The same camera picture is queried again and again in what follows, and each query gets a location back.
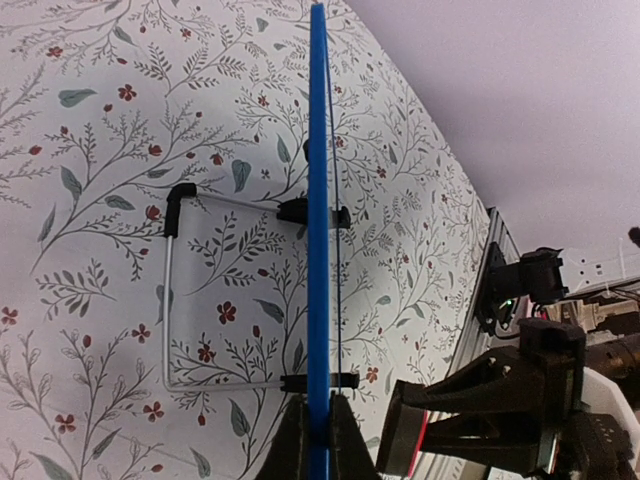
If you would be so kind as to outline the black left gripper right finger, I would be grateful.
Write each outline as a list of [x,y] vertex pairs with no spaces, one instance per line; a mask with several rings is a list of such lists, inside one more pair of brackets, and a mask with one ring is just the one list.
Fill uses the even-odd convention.
[[329,414],[329,478],[380,480],[348,399],[333,393]]

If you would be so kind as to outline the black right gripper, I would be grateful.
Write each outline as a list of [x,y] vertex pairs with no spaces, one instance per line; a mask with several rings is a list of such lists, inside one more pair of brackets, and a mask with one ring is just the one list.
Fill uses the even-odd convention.
[[492,348],[429,386],[398,380],[376,469],[407,475],[420,424],[435,411],[457,416],[428,421],[420,454],[524,478],[637,479],[639,421],[620,387],[586,358],[584,330],[529,318],[519,348]]

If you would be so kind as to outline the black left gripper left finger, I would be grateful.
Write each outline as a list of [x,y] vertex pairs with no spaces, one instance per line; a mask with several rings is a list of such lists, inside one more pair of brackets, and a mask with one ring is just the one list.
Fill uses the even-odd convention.
[[303,395],[293,396],[257,480],[303,480],[308,478],[309,409]]

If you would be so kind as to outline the red whiteboard eraser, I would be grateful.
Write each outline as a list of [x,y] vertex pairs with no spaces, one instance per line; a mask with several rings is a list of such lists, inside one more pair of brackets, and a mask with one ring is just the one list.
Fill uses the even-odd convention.
[[407,477],[409,479],[411,479],[414,475],[415,469],[416,469],[416,463],[418,461],[418,458],[420,456],[420,452],[421,452],[421,445],[422,442],[424,440],[424,436],[426,433],[426,429],[427,429],[427,425],[428,425],[428,418],[429,418],[429,413],[427,410],[424,410],[422,413],[422,417],[421,417],[421,423],[420,423],[420,429],[418,431],[418,437],[417,437],[417,441],[416,444],[414,446],[413,449],[413,453],[411,456],[411,462],[409,465],[409,471],[407,474]]

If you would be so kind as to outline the small whiteboard blue frame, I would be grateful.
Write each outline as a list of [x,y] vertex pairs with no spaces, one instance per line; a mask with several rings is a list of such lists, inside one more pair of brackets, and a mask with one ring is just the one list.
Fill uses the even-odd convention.
[[307,402],[310,479],[330,470],[330,225],[329,144],[333,141],[325,5],[310,10]]

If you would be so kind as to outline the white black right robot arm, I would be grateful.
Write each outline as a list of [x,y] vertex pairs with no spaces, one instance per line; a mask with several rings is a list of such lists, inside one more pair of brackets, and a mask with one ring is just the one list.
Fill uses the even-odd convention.
[[534,479],[632,479],[639,458],[639,296],[603,286],[575,294],[558,250],[541,248],[489,269],[482,320],[515,334],[444,380],[398,381],[377,470],[410,478],[424,453]]

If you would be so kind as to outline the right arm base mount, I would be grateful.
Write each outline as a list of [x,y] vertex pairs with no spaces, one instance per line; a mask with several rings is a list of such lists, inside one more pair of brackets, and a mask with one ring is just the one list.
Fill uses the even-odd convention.
[[476,317],[485,333],[495,337],[498,327],[508,327],[515,303],[524,297],[534,304],[548,305],[568,294],[560,272],[564,265],[561,249],[540,247],[507,263],[497,243],[490,247],[490,263],[482,276],[476,307]]

